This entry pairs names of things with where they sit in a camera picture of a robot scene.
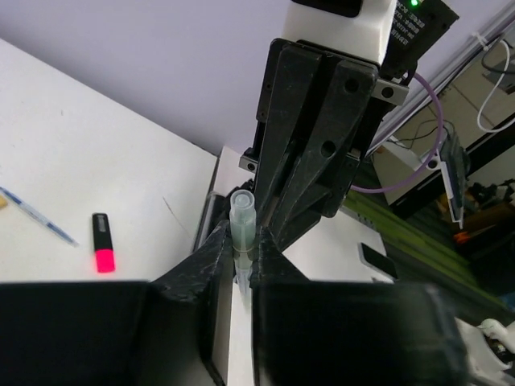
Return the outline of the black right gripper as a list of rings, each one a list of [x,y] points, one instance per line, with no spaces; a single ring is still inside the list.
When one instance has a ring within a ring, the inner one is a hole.
[[[367,60],[302,40],[270,44],[245,156],[257,163],[258,223],[271,217],[281,250],[335,216],[382,118],[407,92]]]

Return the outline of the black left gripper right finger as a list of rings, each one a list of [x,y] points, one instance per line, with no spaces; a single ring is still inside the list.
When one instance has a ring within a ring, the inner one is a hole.
[[[465,385],[467,349],[432,285],[314,281],[258,235],[252,355],[257,385]]]

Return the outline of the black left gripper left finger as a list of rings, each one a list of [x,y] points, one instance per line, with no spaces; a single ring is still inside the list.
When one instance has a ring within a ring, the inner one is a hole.
[[[1,287],[4,385],[224,385],[229,224],[154,281]]]

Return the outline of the green pen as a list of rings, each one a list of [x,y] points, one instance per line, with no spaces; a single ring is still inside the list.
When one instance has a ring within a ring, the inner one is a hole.
[[[233,244],[236,282],[243,297],[250,290],[252,255],[256,237],[255,198],[250,191],[240,189],[230,197],[229,222]]]

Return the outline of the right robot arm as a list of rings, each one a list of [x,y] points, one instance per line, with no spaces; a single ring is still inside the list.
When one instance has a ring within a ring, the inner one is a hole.
[[[257,247],[282,251],[337,213],[418,60],[456,19],[442,1],[289,2],[244,153]]]

